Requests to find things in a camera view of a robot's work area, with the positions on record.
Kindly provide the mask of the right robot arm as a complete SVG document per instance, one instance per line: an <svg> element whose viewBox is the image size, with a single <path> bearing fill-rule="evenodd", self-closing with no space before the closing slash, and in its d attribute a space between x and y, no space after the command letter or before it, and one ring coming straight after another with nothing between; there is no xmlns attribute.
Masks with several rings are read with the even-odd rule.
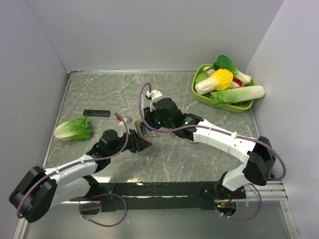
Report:
<svg viewBox="0 0 319 239"><path fill-rule="evenodd" d="M180 138L213 146L242 162L219 180L217 191L222 198L231 197L238 188L249 183L267 184L276 157L266 137L251 138L223 130L202 117L182 113L170 98L163 98L142 112L150 129L172 130Z"/></svg>

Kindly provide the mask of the beige white remote control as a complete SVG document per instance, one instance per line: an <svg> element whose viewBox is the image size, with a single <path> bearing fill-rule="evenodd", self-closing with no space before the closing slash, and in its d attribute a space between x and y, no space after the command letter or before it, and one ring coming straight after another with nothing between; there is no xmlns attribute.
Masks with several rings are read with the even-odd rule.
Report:
<svg viewBox="0 0 319 239"><path fill-rule="evenodd" d="M148 129L145 126L144 122L141 119L138 119L134 122L134 125L136 127L136 131L138 135L144 139L150 141L150 136L148 135Z"/></svg>

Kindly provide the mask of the beige battery cover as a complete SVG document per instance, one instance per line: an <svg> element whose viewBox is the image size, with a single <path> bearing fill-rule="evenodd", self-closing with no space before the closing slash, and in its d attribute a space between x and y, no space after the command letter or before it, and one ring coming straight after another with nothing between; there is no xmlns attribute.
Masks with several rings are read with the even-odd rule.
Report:
<svg viewBox="0 0 319 239"><path fill-rule="evenodd" d="M159 137L160 135L157 132L149 132L149 137Z"/></svg>

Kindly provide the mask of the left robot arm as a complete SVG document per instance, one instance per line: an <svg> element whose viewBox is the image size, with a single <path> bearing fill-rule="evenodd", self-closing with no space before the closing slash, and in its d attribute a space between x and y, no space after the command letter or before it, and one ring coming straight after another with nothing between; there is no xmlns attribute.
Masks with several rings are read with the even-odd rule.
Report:
<svg viewBox="0 0 319 239"><path fill-rule="evenodd" d="M150 146L152 143L133 129L122 136L106 130L79 159L54 168L31 168L9 196L9 202L21 217L33 223L61 202L80 197L93 200L99 193L93 174L106 168L122 151L138 153Z"/></svg>

